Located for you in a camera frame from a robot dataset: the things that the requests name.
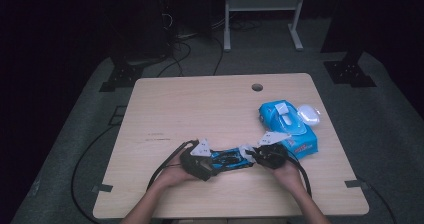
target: table top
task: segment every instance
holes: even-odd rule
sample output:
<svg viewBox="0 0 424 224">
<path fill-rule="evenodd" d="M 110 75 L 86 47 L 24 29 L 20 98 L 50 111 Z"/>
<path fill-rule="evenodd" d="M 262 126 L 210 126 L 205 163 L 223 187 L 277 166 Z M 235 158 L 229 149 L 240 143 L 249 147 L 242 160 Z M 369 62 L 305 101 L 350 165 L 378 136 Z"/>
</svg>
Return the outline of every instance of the table top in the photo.
<svg viewBox="0 0 424 224">
<path fill-rule="evenodd" d="M 255 91 L 252 85 L 263 89 Z M 318 153 L 300 160 L 313 199 L 325 215 L 362 215 L 369 210 L 318 91 L 308 74 L 146 78 L 136 82 L 93 215 L 124 217 L 145 193 L 157 167 L 183 142 L 207 138 L 211 149 L 256 145 L 265 133 L 258 108 L 287 100 L 320 111 L 313 127 Z M 223 172 L 207 182 L 170 188 L 154 217 L 278 217 L 300 215 L 293 198 L 259 165 Z"/>
</svg>

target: hole in table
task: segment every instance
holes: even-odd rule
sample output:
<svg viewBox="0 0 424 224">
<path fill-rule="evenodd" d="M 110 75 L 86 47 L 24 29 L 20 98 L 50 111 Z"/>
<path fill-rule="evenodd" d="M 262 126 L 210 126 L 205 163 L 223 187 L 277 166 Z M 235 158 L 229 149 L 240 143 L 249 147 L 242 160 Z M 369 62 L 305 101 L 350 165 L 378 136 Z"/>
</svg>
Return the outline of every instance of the hole in table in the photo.
<svg viewBox="0 0 424 224">
<path fill-rule="evenodd" d="M 255 84 L 252 85 L 252 90 L 254 90 L 254 91 L 259 92 L 259 91 L 262 91 L 263 89 L 264 89 L 264 87 L 259 83 L 255 83 Z"/>
</svg>

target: forearm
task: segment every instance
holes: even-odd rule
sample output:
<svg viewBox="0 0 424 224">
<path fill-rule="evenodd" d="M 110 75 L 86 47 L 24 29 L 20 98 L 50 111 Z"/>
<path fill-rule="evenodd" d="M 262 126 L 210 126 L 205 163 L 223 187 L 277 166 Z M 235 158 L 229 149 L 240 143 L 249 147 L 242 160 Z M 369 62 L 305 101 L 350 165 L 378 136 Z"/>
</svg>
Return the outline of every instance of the forearm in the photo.
<svg viewBox="0 0 424 224">
<path fill-rule="evenodd" d="M 306 223 L 308 224 L 324 224 L 330 223 L 327 217 L 321 212 L 312 197 L 305 189 L 298 189 L 290 192 L 298 204 Z"/>
<path fill-rule="evenodd" d="M 121 221 L 122 224 L 148 224 L 159 202 L 165 192 L 166 186 L 155 183 L 147 190 L 140 201 Z"/>
</svg>

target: gray carpet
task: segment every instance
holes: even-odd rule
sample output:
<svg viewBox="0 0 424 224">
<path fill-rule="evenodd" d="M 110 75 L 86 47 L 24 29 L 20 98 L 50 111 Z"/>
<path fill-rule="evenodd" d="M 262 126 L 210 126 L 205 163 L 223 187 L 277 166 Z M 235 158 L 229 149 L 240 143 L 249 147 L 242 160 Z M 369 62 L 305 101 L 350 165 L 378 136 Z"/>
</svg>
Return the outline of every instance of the gray carpet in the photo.
<svg viewBox="0 0 424 224">
<path fill-rule="evenodd" d="M 232 32 L 232 50 L 224 53 L 216 75 L 266 73 L 309 73 L 321 95 L 354 172 L 371 184 L 389 204 L 398 223 L 424 220 L 424 122 L 396 85 L 384 66 L 364 53 L 359 61 L 377 87 L 352 88 L 335 85 L 323 62 L 341 60 L 344 53 L 321 54 L 320 49 L 330 20 L 300 20 L 298 33 L 303 52 L 294 49 L 286 20 L 264 21 L 248 32 Z M 214 35 L 222 42 L 222 31 Z M 180 62 L 184 76 L 210 76 L 221 55 L 214 39 L 185 41 L 190 55 Z M 187 53 L 175 45 L 178 59 Z M 156 77 L 174 60 L 145 69 L 143 77 Z M 82 210 L 91 215 L 119 127 L 108 125 L 115 109 L 127 105 L 131 88 L 99 92 L 113 65 L 109 59 L 99 63 L 63 126 L 33 188 L 16 213 L 13 223 L 90 223 L 71 198 L 71 178 L 75 165 L 86 148 L 75 175 L 75 197 Z M 178 76 L 176 65 L 162 76 Z M 112 122 L 119 122 L 119 115 Z M 96 137 L 107 131 L 98 140 Z M 364 216 L 330 217 L 333 223 L 392 223 L 389 211 L 376 192 L 364 188 L 370 211 Z M 117 223 L 119 220 L 99 220 Z M 301 217 L 292 223 L 303 223 Z"/>
</svg>

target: person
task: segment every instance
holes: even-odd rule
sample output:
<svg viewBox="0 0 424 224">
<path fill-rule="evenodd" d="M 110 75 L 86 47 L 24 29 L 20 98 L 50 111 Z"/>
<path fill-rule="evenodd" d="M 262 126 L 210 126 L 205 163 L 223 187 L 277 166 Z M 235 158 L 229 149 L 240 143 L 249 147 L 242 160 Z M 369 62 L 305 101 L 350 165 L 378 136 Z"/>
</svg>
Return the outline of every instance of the person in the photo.
<svg viewBox="0 0 424 224">
<path fill-rule="evenodd" d="M 170 160 L 167 167 L 159 174 L 140 201 L 122 219 L 121 224 L 148 224 L 161 196 L 167 188 L 176 186 L 184 181 L 197 180 L 196 177 L 188 174 L 181 167 L 179 156 L 182 151 Z M 303 186 L 299 170 L 294 164 L 287 161 L 280 168 L 270 169 L 265 167 L 265 169 L 271 172 L 278 183 L 290 192 L 298 204 L 306 223 L 330 223 L 312 197 L 307 193 Z"/>
</svg>

